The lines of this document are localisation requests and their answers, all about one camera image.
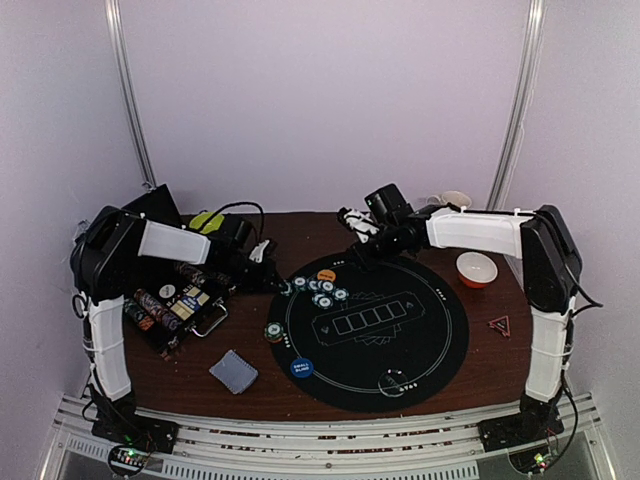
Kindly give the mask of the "stack of poker chips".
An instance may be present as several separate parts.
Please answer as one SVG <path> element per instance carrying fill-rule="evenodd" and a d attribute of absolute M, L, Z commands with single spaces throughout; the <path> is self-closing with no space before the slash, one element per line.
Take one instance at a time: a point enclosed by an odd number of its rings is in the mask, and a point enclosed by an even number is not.
<path fill-rule="evenodd" d="M 279 322 L 270 322 L 264 329 L 264 337 L 269 343 L 279 343 L 284 338 L 284 327 Z"/>

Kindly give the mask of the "orange big blind button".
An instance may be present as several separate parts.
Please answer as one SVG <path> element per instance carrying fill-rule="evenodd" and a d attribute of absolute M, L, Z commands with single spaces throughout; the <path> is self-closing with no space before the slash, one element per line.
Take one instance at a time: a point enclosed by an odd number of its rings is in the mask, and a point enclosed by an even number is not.
<path fill-rule="evenodd" d="M 323 269 L 317 273 L 317 279 L 334 282 L 336 280 L 336 273 L 330 269 Z"/>

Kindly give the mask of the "blue green poker chips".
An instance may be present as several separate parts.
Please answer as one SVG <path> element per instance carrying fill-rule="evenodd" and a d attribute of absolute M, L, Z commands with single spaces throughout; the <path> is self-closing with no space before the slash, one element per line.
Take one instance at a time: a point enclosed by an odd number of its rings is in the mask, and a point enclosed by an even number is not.
<path fill-rule="evenodd" d="M 321 309 L 329 309 L 334 304 L 345 302 L 349 298 L 347 289 L 337 287 L 330 280 L 303 276 L 296 276 L 290 281 L 285 281 L 280 294 L 291 297 L 294 293 L 301 292 L 310 293 L 312 303 Z"/>

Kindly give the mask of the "grey cloth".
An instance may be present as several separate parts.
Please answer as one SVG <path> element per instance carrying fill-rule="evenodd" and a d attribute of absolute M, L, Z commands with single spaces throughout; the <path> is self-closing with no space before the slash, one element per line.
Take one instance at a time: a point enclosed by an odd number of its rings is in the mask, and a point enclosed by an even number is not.
<path fill-rule="evenodd" d="M 209 373 L 234 395 L 243 393 L 258 377 L 258 371 L 234 350 L 227 351 Z"/>

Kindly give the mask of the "blue small blind button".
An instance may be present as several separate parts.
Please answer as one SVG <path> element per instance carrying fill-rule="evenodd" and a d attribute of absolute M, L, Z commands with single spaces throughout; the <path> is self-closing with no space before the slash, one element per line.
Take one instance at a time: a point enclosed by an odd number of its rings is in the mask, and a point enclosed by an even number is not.
<path fill-rule="evenodd" d="M 296 358 L 290 364 L 290 372 L 298 379 L 309 378 L 314 373 L 314 365 L 307 358 Z"/>

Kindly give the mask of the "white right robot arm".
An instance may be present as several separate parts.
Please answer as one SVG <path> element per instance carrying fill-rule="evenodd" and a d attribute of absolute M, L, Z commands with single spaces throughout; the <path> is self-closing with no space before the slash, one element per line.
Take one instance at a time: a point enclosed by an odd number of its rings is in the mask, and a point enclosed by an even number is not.
<path fill-rule="evenodd" d="M 571 353 L 568 331 L 583 263 L 556 206 L 498 212 L 428 205 L 416 212 L 406 210 L 393 220 L 374 220 L 365 212 L 343 208 L 337 217 L 357 235 L 353 249 L 365 264 L 428 248 L 494 253 L 519 262 L 520 284 L 533 320 L 524 393 L 541 403 L 559 393 Z"/>

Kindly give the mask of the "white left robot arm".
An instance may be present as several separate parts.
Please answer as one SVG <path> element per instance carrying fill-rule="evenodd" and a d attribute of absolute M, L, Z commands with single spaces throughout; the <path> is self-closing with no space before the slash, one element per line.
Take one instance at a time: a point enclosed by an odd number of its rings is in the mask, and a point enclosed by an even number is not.
<path fill-rule="evenodd" d="M 77 296 L 85 303 L 84 348 L 91 363 L 92 399 L 106 414 L 106 429 L 121 443 L 133 444 L 144 433 L 142 419 L 134 415 L 122 317 L 134 284 L 151 274 L 142 266 L 145 259 L 204 265 L 228 277 L 230 291 L 278 292 L 284 281 L 267 253 L 271 242 L 260 241 L 249 253 L 242 250 L 250 225 L 240 219 L 233 222 L 230 234 L 222 229 L 203 234 L 106 206 L 76 239 L 70 266 Z"/>

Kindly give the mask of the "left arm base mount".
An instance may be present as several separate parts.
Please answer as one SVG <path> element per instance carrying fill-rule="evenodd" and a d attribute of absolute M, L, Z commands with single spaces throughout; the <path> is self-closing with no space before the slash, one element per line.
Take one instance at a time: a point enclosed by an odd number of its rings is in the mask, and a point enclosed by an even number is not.
<path fill-rule="evenodd" d="M 177 423 L 136 415 L 133 426 L 97 419 L 91 433 L 114 443 L 107 453 L 110 470 L 121 477 L 141 473 L 155 453 L 173 452 L 179 426 Z"/>

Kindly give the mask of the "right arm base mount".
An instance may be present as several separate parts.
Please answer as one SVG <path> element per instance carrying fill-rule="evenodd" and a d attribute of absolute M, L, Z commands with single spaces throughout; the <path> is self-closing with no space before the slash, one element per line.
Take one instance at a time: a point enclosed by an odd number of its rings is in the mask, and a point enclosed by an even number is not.
<path fill-rule="evenodd" d="M 558 435 L 564 424 L 557 415 L 541 420 L 535 415 L 518 413 L 478 424 L 485 452 L 506 449 L 511 466 L 522 474 L 542 474 L 560 453 Z"/>

